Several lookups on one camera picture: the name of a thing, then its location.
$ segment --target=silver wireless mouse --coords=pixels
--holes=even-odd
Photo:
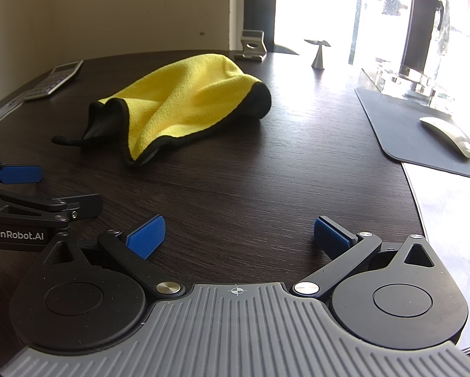
[[[421,117],[420,121],[424,126],[430,127],[431,131],[438,132],[439,138],[447,137],[460,154],[470,159],[469,140],[458,127],[438,117]]]

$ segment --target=yellow microfiber cloth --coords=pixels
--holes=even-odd
[[[126,162],[141,165],[161,146],[183,146],[209,136],[240,115],[262,118],[271,103],[266,85],[229,58],[197,55],[91,103],[82,139],[55,136],[52,141],[83,147],[119,137]]]

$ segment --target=crosshair marking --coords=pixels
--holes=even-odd
[[[235,294],[235,295],[239,295],[241,293],[244,293],[245,291],[247,291],[247,289],[242,289],[240,287],[234,287],[232,290],[231,290],[231,293]]]

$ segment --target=white paper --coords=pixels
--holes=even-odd
[[[425,238],[438,254],[469,306],[457,347],[470,350],[470,178],[403,163],[417,202]]]

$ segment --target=blue gripper pad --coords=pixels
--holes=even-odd
[[[3,166],[0,169],[0,181],[3,184],[38,183],[43,178],[39,166]]]
[[[331,259],[336,259],[352,248],[352,241],[333,228],[322,217],[315,220],[313,236],[320,249]]]
[[[165,238],[165,220],[155,216],[151,220],[132,229],[123,240],[127,247],[143,259],[148,258]]]

